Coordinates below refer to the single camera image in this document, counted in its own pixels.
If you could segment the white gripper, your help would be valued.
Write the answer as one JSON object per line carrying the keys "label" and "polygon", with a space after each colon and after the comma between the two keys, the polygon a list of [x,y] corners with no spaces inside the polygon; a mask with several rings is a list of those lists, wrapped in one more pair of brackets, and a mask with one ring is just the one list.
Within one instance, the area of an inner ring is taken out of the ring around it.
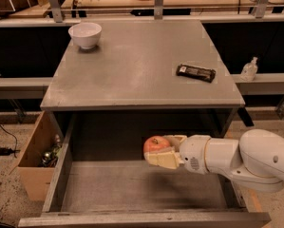
{"label": "white gripper", "polygon": [[208,173],[205,163],[205,149],[211,137],[208,135],[164,135],[175,149],[145,152],[144,157],[151,165],[166,169],[177,169],[181,164],[192,173]]}

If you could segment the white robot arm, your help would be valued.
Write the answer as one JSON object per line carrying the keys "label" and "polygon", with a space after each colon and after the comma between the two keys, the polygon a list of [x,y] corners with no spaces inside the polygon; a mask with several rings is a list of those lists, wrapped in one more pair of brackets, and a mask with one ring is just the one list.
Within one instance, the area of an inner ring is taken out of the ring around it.
{"label": "white robot arm", "polygon": [[238,140],[209,135],[153,136],[145,141],[143,156],[151,165],[219,174],[256,191],[284,188],[284,138],[267,130],[249,130]]}

